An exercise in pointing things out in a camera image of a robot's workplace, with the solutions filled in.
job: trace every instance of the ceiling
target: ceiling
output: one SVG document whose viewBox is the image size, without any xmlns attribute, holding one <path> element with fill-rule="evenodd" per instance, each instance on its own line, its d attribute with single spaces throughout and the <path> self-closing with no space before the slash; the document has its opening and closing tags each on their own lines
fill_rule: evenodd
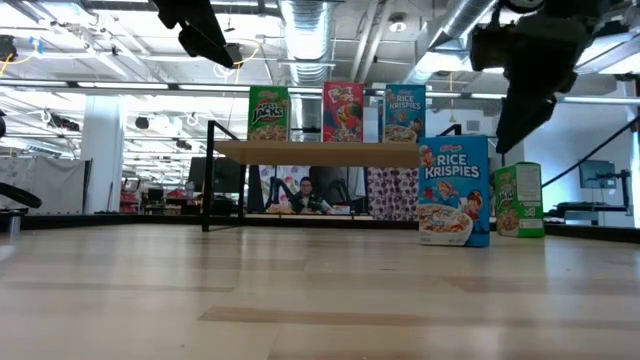
<svg viewBox="0 0 640 360">
<path fill-rule="evenodd" d="M 403 13 L 406 29 L 391 32 L 387 19 L 374 18 L 372 34 L 382 26 L 381 41 L 375 50 L 375 61 L 365 74 L 369 87 L 402 81 L 416 63 L 415 42 L 425 24 L 437 21 L 447 12 L 447 0 L 396 0 L 390 2 L 391 12 Z M 20 65 L 8 66 L 3 78 L 61 79 L 85 81 L 127 81 L 199 84 L 291 84 L 284 41 L 283 23 L 275 0 L 266 0 L 266 14 L 250 15 L 256 1 L 212 1 L 218 22 L 227 42 L 237 42 L 246 61 L 239 70 L 227 70 L 203 58 L 190 58 L 177 40 L 179 29 L 166 29 L 157 17 L 155 7 L 145 0 L 127 1 L 0 1 L 0 34 L 16 37 L 18 60 L 35 55 Z M 359 40 L 367 18 L 369 0 L 333 2 L 331 14 L 331 80 L 350 79 Z M 506 14 L 508 21 L 514 14 Z M 64 26 L 52 26 L 51 21 Z M 34 52 L 34 39 L 41 44 Z M 369 43 L 366 50 L 371 50 Z M 636 71 L 640 72 L 640 61 Z M 480 91 L 501 94 L 507 82 L 498 73 L 452 71 L 434 74 L 427 85 L 437 91 Z M 616 82 L 606 74 L 580 77 L 572 94 L 602 95 L 615 90 Z M 84 96 L 78 93 L 4 92 L 0 93 L 0 108 L 8 133 L 73 134 L 48 126 L 45 110 L 63 115 L 82 125 Z M 122 95 L 129 109 L 127 137 L 176 136 L 199 138 L 206 135 L 206 121 L 216 119 L 239 137 L 246 136 L 246 96 L 224 94 L 217 97 L 178 97 L 153 95 Z M 450 108 L 479 109 L 487 115 L 499 112 L 499 101 L 435 99 L 436 110 Z M 138 116 L 167 116 L 182 127 L 161 125 L 148 130 L 135 127 Z M 61 152 L 79 153 L 78 139 L 38 139 L 34 143 L 51 146 Z M 17 144 L 3 140 L 5 153 Z M 184 152 L 175 142 L 127 141 L 126 157 L 144 158 L 150 152 Z M 178 165 L 187 162 L 178 159 Z"/>
</svg>

